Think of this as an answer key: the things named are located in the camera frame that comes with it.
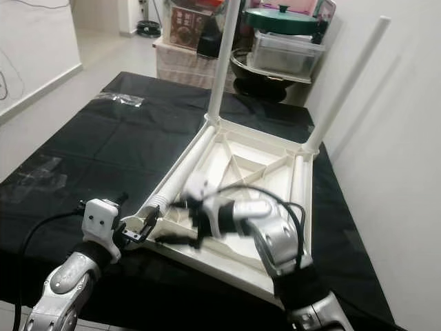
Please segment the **cream plastic children table top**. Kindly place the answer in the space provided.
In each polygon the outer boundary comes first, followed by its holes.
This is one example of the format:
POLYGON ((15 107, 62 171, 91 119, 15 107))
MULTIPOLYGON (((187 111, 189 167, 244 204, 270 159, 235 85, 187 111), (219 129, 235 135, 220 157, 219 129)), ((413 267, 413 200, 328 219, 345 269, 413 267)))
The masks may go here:
MULTIPOLYGON (((255 187, 270 190, 283 201, 291 201, 291 180, 296 155, 305 157, 305 185, 307 212, 305 251, 312 251, 312 202, 314 154, 299 154, 300 144, 287 141, 261 130, 256 130, 224 119, 192 173, 204 174, 212 185, 223 188, 245 183, 244 190, 225 192, 228 199, 258 199, 255 187)), ((135 214, 124 217, 126 229, 141 231, 144 227, 144 204, 135 214)), ((211 275, 224 283, 244 290, 259 299, 277 305, 273 281, 265 271, 252 239, 239 234, 227 234, 224 239, 206 239, 201 249, 185 245, 155 243, 159 234, 186 234, 196 236, 189 215, 181 209, 158 211, 154 230, 143 246, 168 258, 211 275)))

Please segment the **black table cloth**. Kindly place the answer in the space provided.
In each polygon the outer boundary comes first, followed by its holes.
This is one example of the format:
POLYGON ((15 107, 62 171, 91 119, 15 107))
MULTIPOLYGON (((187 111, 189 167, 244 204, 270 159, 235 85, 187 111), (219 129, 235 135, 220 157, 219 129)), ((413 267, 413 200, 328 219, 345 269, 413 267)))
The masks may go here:
MULTIPOLYGON (((66 186, 32 193, 20 203, 1 201, 0 296, 26 306, 41 296, 42 281, 82 239, 80 219, 42 227, 25 259, 20 243, 39 221, 70 212, 80 201, 128 201, 136 212, 201 128, 210 92, 121 72, 106 92, 144 98, 135 108, 93 100, 22 164, 38 155, 63 158, 66 186)), ((313 164, 313 257, 321 277, 343 296, 356 331, 393 331, 387 298, 340 188, 326 148, 313 164)), ((86 321, 139 331, 291 331, 283 311, 223 281, 142 249, 111 265, 82 309, 86 321)))

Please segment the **clear tape patch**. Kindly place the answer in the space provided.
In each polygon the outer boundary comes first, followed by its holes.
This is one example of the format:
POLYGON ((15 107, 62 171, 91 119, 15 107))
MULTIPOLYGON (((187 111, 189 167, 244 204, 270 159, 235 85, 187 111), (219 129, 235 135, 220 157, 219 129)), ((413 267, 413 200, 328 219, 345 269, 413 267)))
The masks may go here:
POLYGON ((68 174, 58 170, 62 160, 61 157, 38 155, 34 161, 13 170, 1 185, 1 201, 20 203, 32 193, 54 192, 66 186, 68 174))

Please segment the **clear plastic bag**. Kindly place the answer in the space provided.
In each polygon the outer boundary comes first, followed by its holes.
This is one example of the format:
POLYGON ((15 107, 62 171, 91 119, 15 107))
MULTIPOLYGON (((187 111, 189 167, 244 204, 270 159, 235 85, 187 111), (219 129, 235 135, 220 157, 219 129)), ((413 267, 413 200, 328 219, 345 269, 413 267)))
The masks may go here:
POLYGON ((108 100, 135 108, 141 107, 144 101, 142 97, 133 97, 133 95, 123 94, 123 92, 100 92, 94 100, 108 100))

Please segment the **cloth covered bench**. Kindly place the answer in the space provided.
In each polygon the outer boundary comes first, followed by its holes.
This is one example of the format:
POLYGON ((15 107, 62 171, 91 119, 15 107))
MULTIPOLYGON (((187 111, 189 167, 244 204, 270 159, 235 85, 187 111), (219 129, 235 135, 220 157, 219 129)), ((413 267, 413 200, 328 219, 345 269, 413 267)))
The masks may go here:
POLYGON ((163 40, 155 41, 152 46, 156 50, 158 79, 211 89, 216 66, 214 58, 202 57, 195 50, 166 44, 163 40))

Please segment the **black round bowl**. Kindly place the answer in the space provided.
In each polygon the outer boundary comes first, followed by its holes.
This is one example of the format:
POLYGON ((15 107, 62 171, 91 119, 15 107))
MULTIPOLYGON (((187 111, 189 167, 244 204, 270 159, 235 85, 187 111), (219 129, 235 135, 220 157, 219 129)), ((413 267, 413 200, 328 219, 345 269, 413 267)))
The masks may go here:
POLYGON ((287 89, 296 84, 293 80, 261 75, 246 68, 248 50, 234 50, 231 69, 234 72, 234 91, 246 97, 268 102, 281 102, 287 97, 287 89))

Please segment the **black bag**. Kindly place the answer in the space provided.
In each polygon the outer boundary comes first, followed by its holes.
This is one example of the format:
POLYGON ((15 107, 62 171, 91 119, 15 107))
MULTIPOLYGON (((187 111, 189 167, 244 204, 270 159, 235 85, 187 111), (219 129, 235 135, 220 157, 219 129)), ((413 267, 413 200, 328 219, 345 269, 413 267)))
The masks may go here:
POLYGON ((200 57, 218 58, 220 52, 221 32, 218 26, 218 14, 223 9, 224 0, 196 0, 196 6, 205 14, 201 37, 196 45, 196 53, 200 57))

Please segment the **storage box with orange lid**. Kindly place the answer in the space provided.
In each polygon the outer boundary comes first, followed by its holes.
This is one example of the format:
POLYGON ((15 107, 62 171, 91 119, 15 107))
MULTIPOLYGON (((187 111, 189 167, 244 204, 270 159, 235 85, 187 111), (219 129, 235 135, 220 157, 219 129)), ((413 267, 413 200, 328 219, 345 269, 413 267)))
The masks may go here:
POLYGON ((164 0, 164 41, 167 44, 195 50, 205 22, 223 0, 164 0))

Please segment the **clear plastic storage box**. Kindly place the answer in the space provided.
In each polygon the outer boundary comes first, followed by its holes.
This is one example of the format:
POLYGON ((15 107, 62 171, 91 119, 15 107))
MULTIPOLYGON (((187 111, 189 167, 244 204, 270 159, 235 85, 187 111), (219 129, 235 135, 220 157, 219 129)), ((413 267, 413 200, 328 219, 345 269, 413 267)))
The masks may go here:
POLYGON ((310 77, 327 49, 311 42, 309 36, 255 32, 252 59, 256 69, 291 76, 310 77))

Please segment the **green round lid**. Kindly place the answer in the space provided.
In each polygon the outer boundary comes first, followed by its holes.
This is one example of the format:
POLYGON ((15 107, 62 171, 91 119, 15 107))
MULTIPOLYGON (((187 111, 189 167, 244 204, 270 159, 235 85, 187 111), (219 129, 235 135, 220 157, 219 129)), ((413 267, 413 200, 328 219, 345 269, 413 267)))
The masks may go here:
POLYGON ((247 24, 252 28, 261 32, 273 32, 273 34, 315 34, 319 28, 316 18, 293 12, 293 10, 289 10, 289 6, 281 6, 278 9, 246 9, 245 18, 247 24))

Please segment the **grey framed screen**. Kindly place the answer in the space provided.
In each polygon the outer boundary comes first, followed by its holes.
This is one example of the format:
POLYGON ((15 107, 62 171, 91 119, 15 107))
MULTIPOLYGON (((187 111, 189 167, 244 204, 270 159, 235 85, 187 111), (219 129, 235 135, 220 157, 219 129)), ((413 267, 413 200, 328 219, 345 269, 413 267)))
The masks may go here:
POLYGON ((335 0, 316 0, 311 15, 317 19, 317 22, 330 25, 333 22, 336 9, 335 0))

